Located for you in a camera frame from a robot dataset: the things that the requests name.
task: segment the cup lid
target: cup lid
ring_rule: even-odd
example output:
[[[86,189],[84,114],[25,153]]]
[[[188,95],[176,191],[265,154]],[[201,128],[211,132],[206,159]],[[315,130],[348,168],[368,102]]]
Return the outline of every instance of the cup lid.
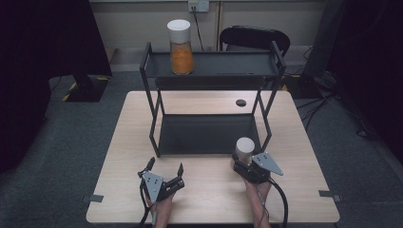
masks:
[[[251,139],[243,137],[237,140],[236,151],[239,156],[252,155],[254,149],[255,143]]]
[[[190,23],[186,20],[178,19],[167,24],[169,39],[176,44],[182,44],[190,40]]]

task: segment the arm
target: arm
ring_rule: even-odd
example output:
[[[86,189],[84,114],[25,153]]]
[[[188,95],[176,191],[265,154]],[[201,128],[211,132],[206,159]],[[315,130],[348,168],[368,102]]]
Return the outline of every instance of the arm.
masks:
[[[155,219],[155,228],[165,228],[168,224],[169,217],[171,216],[172,211],[172,200],[174,199],[175,194],[172,194],[167,199],[156,202],[152,204],[150,199],[146,198],[146,202],[148,206],[151,206],[150,213]]]
[[[246,196],[252,209],[254,227],[270,228],[269,218],[267,218],[265,206],[262,203],[267,200],[271,184],[269,182],[253,184],[244,178],[242,179],[245,183]]]

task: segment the black cable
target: black cable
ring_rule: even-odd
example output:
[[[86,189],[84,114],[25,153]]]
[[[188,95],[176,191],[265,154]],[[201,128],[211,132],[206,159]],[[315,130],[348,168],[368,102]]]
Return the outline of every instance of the black cable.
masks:
[[[308,120],[308,123],[305,126],[305,131],[308,130],[309,124],[311,123],[312,118],[314,118],[315,113],[317,113],[318,110],[320,110],[321,107],[323,107],[326,104],[327,100],[324,100],[320,105],[317,106],[317,108],[314,110],[314,112],[312,113],[311,117]]]
[[[142,197],[142,202],[143,202],[143,206],[144,206],[144,215],[143,215],[142,220],[139,223],[139,228],[144,227],[145,220],[147,219],[148,213],[149,213],[151,207],[153,206],[153,205],[151,205],[150,207],[147,206],[147,204],[145,202],[145,198],[144,198],[143,187],[144,187],[144,181],[142,180],[142,183],[140,184],[140,196]]]
[[[219,1],[217,4],[219,4],[217,9],[221,9],[221,1]],[[217,21],[219,22],[220,20],[221,20],[221,10],[219,10],[219,13],[217,15]],[[220,34],[220,27],[217,27],[217,34]],[[221,50],[221,48],[220,48],[221,47],[220,36],[219,36],[219,39],[218,39],[216,45],[217,45],[217,49]]]
[[[312,108],[311,110],[307,111],[306,114],[305,114],[305,117],[302,118],[301,120],[302,120],[302,121],[306,121],[308,118],[311,118],[311,116],[317,111],[317,109],[318,109],[319,107],[321,107],[324,102],[326,102],[326,100],[324,100],[324,99],[322,99],[321,101],[322,101],[321,104],[318,104],[317,106],[315,106],[315,107]]]
[[[60,84],[60,82],[62,81],[62,77],[63,77],[63,76],[60,76],[60,77],[59,77],[59,81],[58,81],[57,84],[50,90],[50,92],[53,92],[53,90]]]
[[[287,73],[284,72],[283,76],[292,76],[292,75],[300,75],[302,72],[300,72],[301,70],[303,70],[303,68],[299,68],[297,71],[295,71],[294,73]]]
[[[323,99],[320,98],[320,99],[311,101],[311,102],[309,102],[309,103],[307,103],[307,104],[302,104],[302,105],[298,106],[297,109],[300,109],[300,108],[302,108],[302,107],[304,107],[304,106],[307,106],[307,105],[310,105],[310,104],[313,104],[313,103],[316,103],[316,102],[319,102],[319,101],[322,101],[322,100],[323,100]]]
[[[192,11],[193,11],[193,16],[195,17],[196,27],[198,28],[199,40],[200,40],[200,42],[201,42],[201,50],[204,51],[204,47],[202,46],[201,33],[200,33],[200,31],[199,31],[198,17],[196,16],[196,8],[195,8],[195,7],[192,7]]]
[[[330,95],[328,95],[328,96],[323,96],[323,95],[322,95],[322,97],[323,97],[324,99],[329,98],[329,96],[330,96]],[[348,113],[348,114],[354,116],[355,118],[357,118],[357,119],[361,122],[361,125],[362,125],[362,127],[364,127],[364,130],[365,130],[366,132],[368,132],[368,133],[370,133],[370,134],[372,134],[372,135],[376,135],[375,132],[373,132],[373,131],[371,131],[370,129],[367,128],[367,126],[366,126],[366,124],[363,122],[363,120],[362,120],[357,114],[355,114],[354,112],[348,111],[348,110],[346,110],[346,109],[344,109],[344,108],[342,108],[342,107],[339,107],[338,105],[332,104],[332,103],[329,102],[329,101],[328,101],[328,104],[331,105],[331,106],[333,106],[333,107],[335,107],[335,108],[337,108],[337,109],[340,109],[340,110],[343,111],[343,112],[346,112],[346,113]]]
[[[273,186],[275,186],[275,188],[279,192],[279,195],[281,196],[282,203],[284,204],[284,219],[282,221],[282,228],[287,228],[287,226],[288,226],[288,201],[287,201],[287,198],[285,197],[285,194],[282,191],[282,189],[279,187],[279,185],[272,178],[270,178],[268,181]]]
[[[310,46],[304,53],[303,53],[303,57],[305,58],[305,59],[308,59],[309,58],[309,56],[307,57],[306,56],[306,53],[308,53],[310,50],[312,50],[314,47],[313,46]]]
[[[258,189],[258,187],[256,185],[255,185],[255,188],[256,188],[256,191],[258,192],[259,200],[260,200],[261,206],[263,208],[263,213],[261,213],[261,218],[260,218],[259,225],[258,225],[258,228],[260,228],[261,222],[263,221],[263,218],[264,218],[264,214],[267,215],[267,222],[269,221],[269,211],[266,208],[266,201],[261,196],[261,194],[259,192],[259,189]]]

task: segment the gray carpet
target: gray carpet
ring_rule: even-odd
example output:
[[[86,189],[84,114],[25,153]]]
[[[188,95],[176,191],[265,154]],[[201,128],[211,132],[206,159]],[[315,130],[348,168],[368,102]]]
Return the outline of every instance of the gray carpet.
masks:
[[[62,102],[73,79],[58,81],[50,80],[47,119],[29,152],[16,169],[0,174],[0,227],[133,227],[88,223],[81,199],[94,191],[126,93],[143,89],[139,73],[114,73],[99,103]],[[299,109],[301,118],[316,105]],[[308,128],[326,181],[341,196],[336,227],[402,227],[403,183],[384,159],[387,148],[357,136],[359,127],[342,101],[330,98]]]

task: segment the black metal shelf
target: black metal shelf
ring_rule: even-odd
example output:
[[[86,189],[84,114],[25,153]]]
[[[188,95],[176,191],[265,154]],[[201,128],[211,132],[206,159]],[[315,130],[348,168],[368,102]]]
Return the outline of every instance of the black metal shelf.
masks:
[[[153,115],[150,140],[157,157],[174,154],[231,154],[241,137],[252,139],[255,153],[262,152],[271,138],[267,115],[276,96],[285,64],[276,42],[269,51],[257,52],[194,52],[194,70],[188,75],[176,75],[170,68],[169,52],[152,52],[145,48],[140,72]],[[154,104],[148,80],[155,80],[158,97]],[[272,83],[267,105],[260,97],[262,89]],[[256,90],[257,96],[250,113],[242,114],[171,114],[165,113],[162,90]],[[267,136],[260,145],[255,111],[260,107]],[[163,113],[160,141],[154,131],[158,113]]]
[[[259,153],[258,130],[251,114],[165,115],[159,150],[163,155],[230,154],[241,137],[252,139]]]

